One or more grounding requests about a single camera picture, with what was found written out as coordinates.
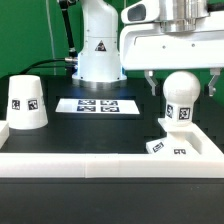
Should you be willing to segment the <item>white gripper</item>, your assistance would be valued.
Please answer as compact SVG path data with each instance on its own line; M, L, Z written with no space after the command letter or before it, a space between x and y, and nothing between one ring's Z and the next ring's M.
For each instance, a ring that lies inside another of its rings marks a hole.
M126 70L145 70L153 96L158 82L151 70L211 68L212 97L224 67L224 15L199 19L192 32L162 33L156 23L126 26L120 35L120 58Z

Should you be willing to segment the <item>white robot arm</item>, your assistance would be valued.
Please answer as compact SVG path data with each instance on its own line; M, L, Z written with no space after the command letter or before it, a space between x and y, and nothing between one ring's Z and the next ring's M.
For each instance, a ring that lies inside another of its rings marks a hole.
M224 2L139 0L117 13L103 0L80 0L84 46L73 80L99 88L142 70L159 93L156 70L208 69L209 96L224 69Z

